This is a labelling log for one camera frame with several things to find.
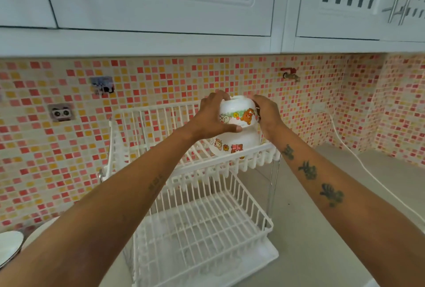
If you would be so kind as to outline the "person's left hand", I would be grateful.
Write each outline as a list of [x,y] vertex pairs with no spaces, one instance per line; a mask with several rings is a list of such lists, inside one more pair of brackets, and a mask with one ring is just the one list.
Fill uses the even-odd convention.
[[218,134],[217,124],[220,122],[219,110],[222,100],[230,100],[229,94],[224,91],[210,93],[200,102],[199,111],[187,124],[189,132],[195,141],[210,139]]

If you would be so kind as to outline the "person's left forearm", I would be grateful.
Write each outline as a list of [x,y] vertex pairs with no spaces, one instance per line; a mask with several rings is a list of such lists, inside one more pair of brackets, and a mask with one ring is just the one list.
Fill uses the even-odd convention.
[[0,287],[98,287],[199,139],[187,124],[88,193],[0,271]]

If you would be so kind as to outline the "red handled wall tap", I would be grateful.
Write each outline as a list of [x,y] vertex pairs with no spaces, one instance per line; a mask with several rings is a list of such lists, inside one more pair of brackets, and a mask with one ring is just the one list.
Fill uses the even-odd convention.
[[280,68],[280,71],[284,80],[292,80],[295,83],[300,81],[300,77],[296,74],[296,68]]

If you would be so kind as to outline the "white cartoon print bowl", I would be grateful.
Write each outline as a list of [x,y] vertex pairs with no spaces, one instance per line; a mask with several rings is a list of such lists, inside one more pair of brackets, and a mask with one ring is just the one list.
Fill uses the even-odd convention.
[[246,96],[233,96],[220,103],[219,119],[223,124],[236,124],[242,128],[254,126],[259,121],[255,102]]
[[210,151],[217,156],[245,151],[261,144],[257,126],[243,128],[240,133],[223,133],[208,139]]

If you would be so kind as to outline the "grey adhesive wall hook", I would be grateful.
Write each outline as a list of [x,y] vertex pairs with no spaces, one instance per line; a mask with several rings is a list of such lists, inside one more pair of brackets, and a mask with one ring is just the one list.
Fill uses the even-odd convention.
[[89,78],[89,80],[95,95],[102,96],[115,92],[114,81],[111,76],[95,76]]

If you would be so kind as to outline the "white upper cabinet frame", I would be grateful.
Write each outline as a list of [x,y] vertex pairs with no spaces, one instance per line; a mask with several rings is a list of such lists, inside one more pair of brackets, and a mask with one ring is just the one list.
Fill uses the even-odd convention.
[[0,27],[0,58],[272,53],[425,53],[425,43]]

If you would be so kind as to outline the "panda print wall hook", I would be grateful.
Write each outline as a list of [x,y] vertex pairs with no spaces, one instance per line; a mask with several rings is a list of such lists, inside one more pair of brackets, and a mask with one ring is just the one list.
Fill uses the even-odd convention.
[[67,122],[75,119],[73,107],[67,103],[49,104],[47,110],[53,122]]

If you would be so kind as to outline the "person's right hand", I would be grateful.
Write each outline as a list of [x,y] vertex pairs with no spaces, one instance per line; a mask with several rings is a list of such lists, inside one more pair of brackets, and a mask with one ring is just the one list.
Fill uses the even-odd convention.
[[278,105],[269,98],[262,95],[252,95],[252,100],[259,109],[259,123],[265,138],[275,143],[286,129],[280,117]]

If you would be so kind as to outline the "white round plate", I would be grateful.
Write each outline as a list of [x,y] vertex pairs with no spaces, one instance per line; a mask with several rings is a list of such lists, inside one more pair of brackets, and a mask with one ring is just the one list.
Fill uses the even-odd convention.
[[24,234],[20,231],[0,233],[0,270],[17,256],[24,243]]

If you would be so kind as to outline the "person's right forearm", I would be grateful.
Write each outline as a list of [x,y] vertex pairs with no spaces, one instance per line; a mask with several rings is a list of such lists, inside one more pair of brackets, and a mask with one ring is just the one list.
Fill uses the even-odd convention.
[[417,225],[284,123],[262,127],[320,212],[380,287],[425,287],[425,233]]

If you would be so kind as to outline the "white drip tray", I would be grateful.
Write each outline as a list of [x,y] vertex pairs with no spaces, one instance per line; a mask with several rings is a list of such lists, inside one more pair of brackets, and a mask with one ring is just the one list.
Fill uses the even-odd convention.
[[268,238],[243,251],[233,252],[224,259],[201,265],[193,273],[184,273],[171,282],[153,287],[233,287],[278,259],[279,252]]

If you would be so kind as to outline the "white two-tier dish rack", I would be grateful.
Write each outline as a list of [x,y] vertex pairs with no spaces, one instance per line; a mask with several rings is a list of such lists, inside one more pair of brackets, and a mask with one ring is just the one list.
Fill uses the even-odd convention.
[[239,178],[280,158],[255,126],[261,144],[254,148],[217,156],[203,139],[188,149],[101,287],[171,282],[268,238],[272,180],[264,210]]

